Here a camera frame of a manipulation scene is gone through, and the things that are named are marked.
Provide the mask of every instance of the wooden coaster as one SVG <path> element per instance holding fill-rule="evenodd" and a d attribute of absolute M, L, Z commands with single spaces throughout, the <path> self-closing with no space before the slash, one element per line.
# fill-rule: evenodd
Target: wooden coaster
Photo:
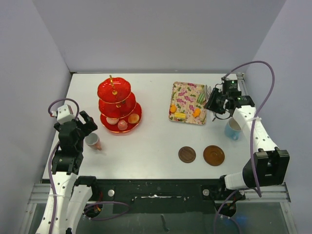
<path fill-rule="evenodd" d="M 219 166 L 225 158 L 224 152 L 216 145 L 210 145 L 204 150 L 205 161 L 212 166 Z"/>
<path fill-rule="evenodd" d="M 179 150 L 179 158 L 185 163 L 193 162 L 196 158 L 196 152 L 193 148 L 184 146 Z"/>

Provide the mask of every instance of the blue mug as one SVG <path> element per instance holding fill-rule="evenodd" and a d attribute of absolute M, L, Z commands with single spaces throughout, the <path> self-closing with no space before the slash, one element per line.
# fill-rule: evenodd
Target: blue mug
<path fill-rule="evenodd" d="M 242 130 L 235 119 L 230 118 L 225 126 L 224 134 L 232 140 L 238 140 L 241 131 Z"/>

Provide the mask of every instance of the wall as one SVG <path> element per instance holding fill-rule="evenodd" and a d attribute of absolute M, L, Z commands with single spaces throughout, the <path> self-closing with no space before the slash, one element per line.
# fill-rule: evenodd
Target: wall
<path fill-rule="evenodd" d="M 31 0 L 0 1 L 0 233 L 19 231 L 70 73 Z"/>
<path fill-rule="evenodd" d="M 73 72 L 227 72 L 285 0 L 34 0 Z"/>
<path fill-rule="evenodd" d="M 269 62 L 276 74 L 272 96 L 260 115 L 277 145 L 291 154 L 285 180 L 301 234 L 311 233 L 311 11 L 310 0 L 287 0 L 254 58 Z M 259 106 L 269 90 L 270 72 L 251 65 L 246 80 Z"/>

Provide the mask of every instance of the white tabletop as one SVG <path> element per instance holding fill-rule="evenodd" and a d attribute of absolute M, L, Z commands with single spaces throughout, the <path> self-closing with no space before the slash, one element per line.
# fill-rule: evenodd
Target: white tabletop
<path fill-rule="evenodd" d="M 250 158 L 248 141 L 242 135 L 232 141 L 224 135 L 227 120 L 211 122 L 208 112 L 203 126 L 171 122 L 168 119 L 172 86 L 175 81 L 207 84 L 220 83 L 222 74 L 112 74 L 123 77 L 131 84 L 132 92 L 142 107 L 142 121 L 125 134 L 112 134 L 100 122 L 98 110 L 98 85 L 109 74 L 74 74 L 67 97 L 76 100 L 80 111 L 94 118 L 102 151 L 84 144 L 80 176 L 98 179 L 212 179 L 239 172 Z M 58 141 L 56 133 L 53 147 Z M 203 151 L 217 145 L 225 153 L 224 162 L 217 167 L 207 164 Z M 183 146 L 196 151 L 192 163 L 178 157 Z M 47 166 L 43 178 L 49 178 Z"/>

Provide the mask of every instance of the floral placemat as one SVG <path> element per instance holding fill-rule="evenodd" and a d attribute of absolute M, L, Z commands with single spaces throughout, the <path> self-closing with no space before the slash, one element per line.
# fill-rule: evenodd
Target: floral placemat
<path fill-rule="evenodd" d="M 170 107 L 174 105 L 176 111 L 172 113 L 171 108 L 169 108 L 169 120 L 199 125 L 205 124 L 207 112 L 204 105 L 206 101 L 202 104 L 197 103 L 197 98 L 203 93 L 204 88 L 205 85 L 203 84 L 175 82 L 172 87 Z M 195 111 L 200 111 L 200 114 L 196 117 L 193 116 Z"/>

